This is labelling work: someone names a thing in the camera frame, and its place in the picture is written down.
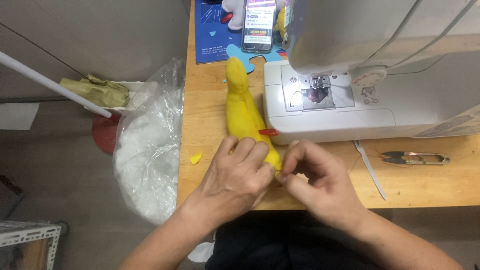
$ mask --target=gray wall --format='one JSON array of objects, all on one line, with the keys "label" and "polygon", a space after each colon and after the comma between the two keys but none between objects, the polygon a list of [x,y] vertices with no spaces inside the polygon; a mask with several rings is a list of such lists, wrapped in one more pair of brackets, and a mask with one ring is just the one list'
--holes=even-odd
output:
[{"label": "gray wall", "polygon": [[[81,74],[143,81],[186,57],[189,0],[0,0],[0,22]],[[82,76],[0,25],[0,51],[46,77]],[[56,94],[0,65],[0,98]]]}]

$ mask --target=phone screen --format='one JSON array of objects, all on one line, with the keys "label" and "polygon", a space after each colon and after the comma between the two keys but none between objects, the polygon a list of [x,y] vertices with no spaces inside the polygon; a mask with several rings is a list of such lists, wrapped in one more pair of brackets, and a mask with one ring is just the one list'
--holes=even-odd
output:
[{"label": "phone screen", "polygon": [[275,0],[247,0],[242,48],[251,51],[272,49]]}]

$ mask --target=scissors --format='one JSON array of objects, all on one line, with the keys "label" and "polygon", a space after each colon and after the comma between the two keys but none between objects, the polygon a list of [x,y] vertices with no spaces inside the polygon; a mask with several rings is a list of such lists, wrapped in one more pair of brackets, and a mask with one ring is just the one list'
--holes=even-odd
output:
[{"label": "scissors", "polygon": [[[393,163],[393,164],[446,165],[450,163],[450,157],[446,154],[392,151],[392,152],[382,153],[381,155],[388,157],[388,158],[382,159],[382,161]],[[402,158],[404,156],[419,156],[420,160],[404,160]],[[422,156],[438,156],[441,158],[441,160],[427,161],[425,158],[422,158]]]}]

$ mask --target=white pipe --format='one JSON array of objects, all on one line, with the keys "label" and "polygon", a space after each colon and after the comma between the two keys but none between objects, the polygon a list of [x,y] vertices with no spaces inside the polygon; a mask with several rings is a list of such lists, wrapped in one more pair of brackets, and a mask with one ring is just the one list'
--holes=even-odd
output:
[{"label": "white pipe", "polygon": [[17,60],[13,59],[12,57],[4,54],[3,52],[0,51],[0,63],[4,64],[5,66],[19,72],[20,74],[25,75],[27,78],[30,78],[37,83],[50,88],[51,90],[61,94],[64,97],[67,97],[80,105],[83,105],[89,109],[91,109],[93,112],[100,114],[102,116],[105,116],[107,118],[110,118],[112,114],[108,112],[106,109],[103,109],[92,102],[84,99],[83,97],[65,89],[61,85],[57,84],[56,82],[48,79],[47,77],[43,76],[42,74],[36,72],[35,70],[25,66],[24,64],[18,62]]}]

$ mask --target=yellow fabric scrap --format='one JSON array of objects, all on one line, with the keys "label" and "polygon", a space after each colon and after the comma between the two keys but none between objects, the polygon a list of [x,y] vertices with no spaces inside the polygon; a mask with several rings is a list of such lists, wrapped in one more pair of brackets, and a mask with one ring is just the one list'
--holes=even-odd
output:
[{"label": "yellow fabric scrap", "polygon": [[202,152],[200,151],[195,155],[191,156],[190,161],[192,162],[192,164],[197,164],[201,157],[202,157]]},{"label": "yellow fabric scrap", "polygon": [[91,74],[88,79],[78,82],[63,78],[60,85],[100,107],[126,107],[129,101],[128,88],[112,81],[102,81]]}]

